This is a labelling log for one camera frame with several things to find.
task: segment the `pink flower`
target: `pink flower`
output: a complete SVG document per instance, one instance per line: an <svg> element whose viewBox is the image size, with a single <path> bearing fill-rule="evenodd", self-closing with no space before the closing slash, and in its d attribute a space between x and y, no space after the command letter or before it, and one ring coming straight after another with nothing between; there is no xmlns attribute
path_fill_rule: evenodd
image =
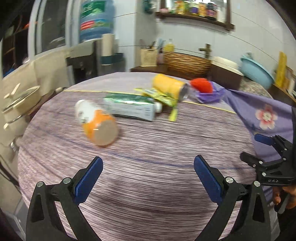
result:
<svg viewBox="0 0 296 241"><path fill-rule="evenodd" d="M256 111L256 118L260 120L260 128L263 130L274 129L275 123L277 120L277 114L272 110L272 106L265 105L264 110L260 109Z"/></svg>

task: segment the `purple bag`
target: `purple bag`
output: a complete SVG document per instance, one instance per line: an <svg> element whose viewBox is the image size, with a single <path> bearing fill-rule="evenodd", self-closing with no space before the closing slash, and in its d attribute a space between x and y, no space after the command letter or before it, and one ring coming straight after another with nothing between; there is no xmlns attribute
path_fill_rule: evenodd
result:
<svg viewBox="0 0 296 241"><path fill-rule="evenodd" d="M225 88L215 82L210 81L213 86L213 93L201 93L192 88L190 97L201 103L220 102L225 95Z"/></svg>

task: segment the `white and orange bottle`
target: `white and orange bottle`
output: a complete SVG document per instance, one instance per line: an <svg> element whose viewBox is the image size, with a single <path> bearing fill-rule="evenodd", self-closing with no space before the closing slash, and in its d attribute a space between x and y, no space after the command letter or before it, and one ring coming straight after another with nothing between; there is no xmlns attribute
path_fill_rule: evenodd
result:
<svg viewBox="0 0 296 241"><path fill-rule="evenodd" d="M75 105L75 115L87 137L97 146L111 144L118 135L114 117L96 103L80 100Z"/></svg>

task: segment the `wicker basket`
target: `wicker basket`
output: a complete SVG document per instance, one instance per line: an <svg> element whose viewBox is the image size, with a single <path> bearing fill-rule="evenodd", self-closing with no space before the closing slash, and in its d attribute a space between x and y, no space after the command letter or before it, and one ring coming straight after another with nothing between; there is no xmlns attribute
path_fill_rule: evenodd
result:
<svg viewBox="0 0 296 241"><path fill-rule="evenodd" d="M141 49L141 67L157 66L157 49Z"/></svg>
<svg viewBox="0 0 296 241"><path fill-rule="evenodd" d="M211 67L209 59L175 52L165 52L164 63L169 69L194 76L206 75Z"/></svg>

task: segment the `screw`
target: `screw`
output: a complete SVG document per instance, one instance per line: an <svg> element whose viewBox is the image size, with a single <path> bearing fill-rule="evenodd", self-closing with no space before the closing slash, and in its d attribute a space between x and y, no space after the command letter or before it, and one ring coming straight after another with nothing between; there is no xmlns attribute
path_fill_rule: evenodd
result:
<svg viewBox="0 0 296 241"><path fill-rule="evenodd" d="M43 182L37 182L37 187L41 187L43 185Z"/></svg>
<svg viewBox="0 0 296 241"><path fill-rule="evenodd" d="M68 178L68 177L66 177L64 180L63 180L63 183L64 184L68 184L68 183L70 183L71 182L71 178Z"/></svg>
<svg viewBox="0 0 296 241"><path fill-rule="evenodd" d="M254 185L255 185L256 187L260 187L260 182L258 182L258 181L254 181Z"/></svg>
<svg viewBox="0 0 296 241"><path fill-rule="evenodd" d="M231 177L227 177L225 180L226 180L228 183L233 183L233 178L231 178Z"/></svg>

